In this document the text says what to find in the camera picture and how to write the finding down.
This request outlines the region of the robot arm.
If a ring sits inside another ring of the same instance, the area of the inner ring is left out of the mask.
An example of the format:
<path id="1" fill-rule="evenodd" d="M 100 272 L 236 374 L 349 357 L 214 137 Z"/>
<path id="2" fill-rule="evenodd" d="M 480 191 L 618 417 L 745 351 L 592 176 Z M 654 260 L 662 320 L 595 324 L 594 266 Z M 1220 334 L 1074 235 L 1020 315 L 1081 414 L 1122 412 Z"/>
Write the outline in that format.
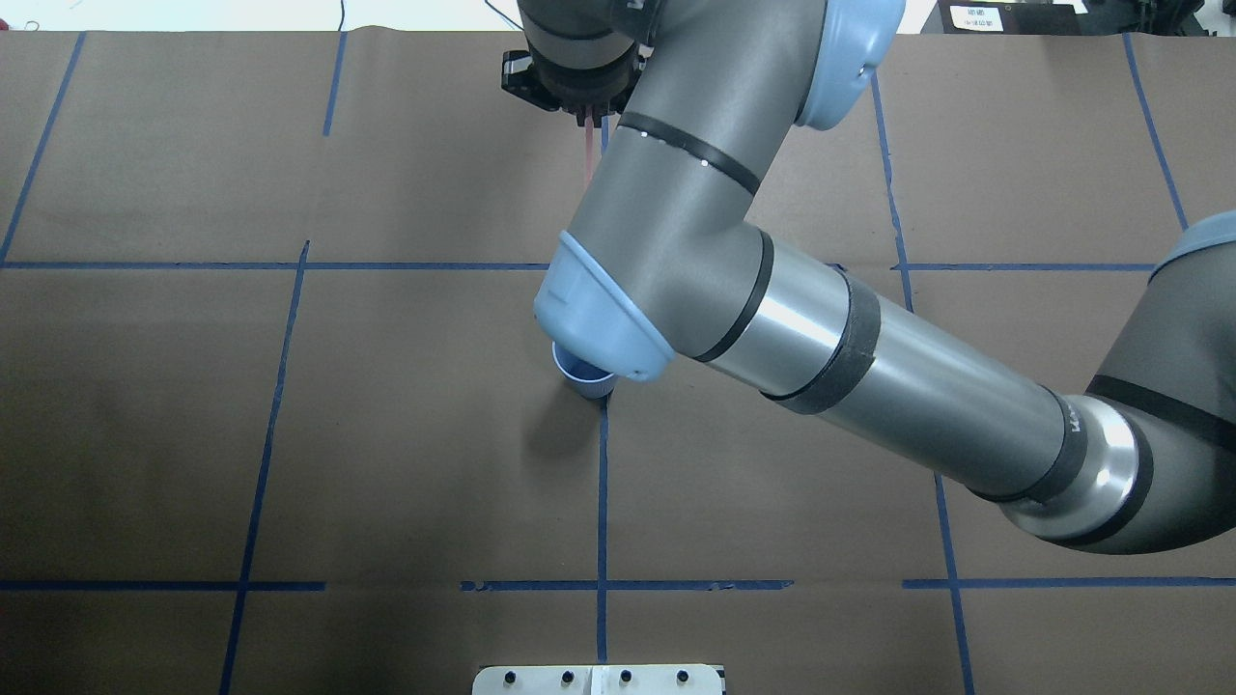
<path id="1" fill-rule="evenodd" d="M 1037 540 L 1170 552 L 1234 531 L 1234 214 L 1188 224 L 1079 394 L 1016 373 L 824 257 L 775 211 L 790 131 L 861 96 L 901 1 L 520 1 L 504 92 L 616 131 L 534 301 L 602 373 L 684 356 L 950 479 Z"/>

